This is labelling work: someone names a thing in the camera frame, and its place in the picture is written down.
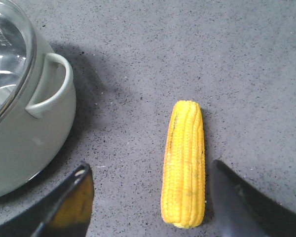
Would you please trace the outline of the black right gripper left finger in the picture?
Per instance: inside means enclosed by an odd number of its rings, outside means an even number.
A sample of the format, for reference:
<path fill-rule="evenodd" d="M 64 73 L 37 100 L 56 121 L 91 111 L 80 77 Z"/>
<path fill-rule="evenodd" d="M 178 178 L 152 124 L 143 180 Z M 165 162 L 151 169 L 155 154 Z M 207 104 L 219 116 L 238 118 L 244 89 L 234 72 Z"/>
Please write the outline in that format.
<path fill-rule="evenodd" d="M 46 197 L 0 225 L 0 237 L 84 237 L 93 198 L 92 170 L 83 162 Z"/>

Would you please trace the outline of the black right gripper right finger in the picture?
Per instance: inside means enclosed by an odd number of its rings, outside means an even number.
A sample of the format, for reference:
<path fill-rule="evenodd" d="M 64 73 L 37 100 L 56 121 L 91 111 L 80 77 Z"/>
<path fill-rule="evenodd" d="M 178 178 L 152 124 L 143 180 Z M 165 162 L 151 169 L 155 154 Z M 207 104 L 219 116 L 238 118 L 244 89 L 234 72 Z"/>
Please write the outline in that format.
<path fill-rule="evenodd" d="M 210 167 L 213 209 L 223 237 L 296 237 L 296 213 L 265 196 L 221 160 Z"/>

